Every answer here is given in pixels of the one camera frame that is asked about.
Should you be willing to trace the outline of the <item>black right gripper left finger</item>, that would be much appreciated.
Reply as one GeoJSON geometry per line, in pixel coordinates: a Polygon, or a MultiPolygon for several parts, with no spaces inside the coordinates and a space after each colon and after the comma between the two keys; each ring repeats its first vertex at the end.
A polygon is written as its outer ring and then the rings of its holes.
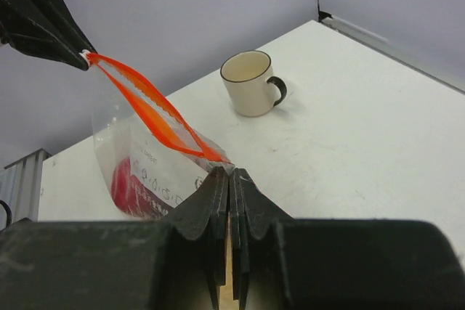
{"type": "Polygon", "coordinates": [[[229,175],[223,167],[214,168],[200,187],[180,205],[159,220],[171,224],[186,240],[196,241],[206,231],[210,218],[226,213],[229,175]]]}

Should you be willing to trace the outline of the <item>clear zip bag orange seal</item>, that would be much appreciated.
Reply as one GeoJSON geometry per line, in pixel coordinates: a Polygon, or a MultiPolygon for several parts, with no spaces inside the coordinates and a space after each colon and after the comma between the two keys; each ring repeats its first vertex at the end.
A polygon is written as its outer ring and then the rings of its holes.
{"type": "Polygon", "coordinates": [[[225,151],[190,126],[141,73],[88,50],[83,57],[96,75],[94,153],[109,194],[113,171],[125,158],[130,158],[132,174],[170,211],[214,168],[234,169],[225,151]]]}

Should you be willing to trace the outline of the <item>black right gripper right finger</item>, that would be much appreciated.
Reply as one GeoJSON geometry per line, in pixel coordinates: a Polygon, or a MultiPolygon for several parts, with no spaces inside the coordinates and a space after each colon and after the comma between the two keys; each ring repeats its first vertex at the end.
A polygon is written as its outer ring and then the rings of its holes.
{"type": "Polygon", "coordinates": [[[231,218],[234,228],[244,219],[245,228],[253,240],[262,240],[275,221],[292,219],[256,186],[244,168],[235,168],[229,180],[231,218]]]}

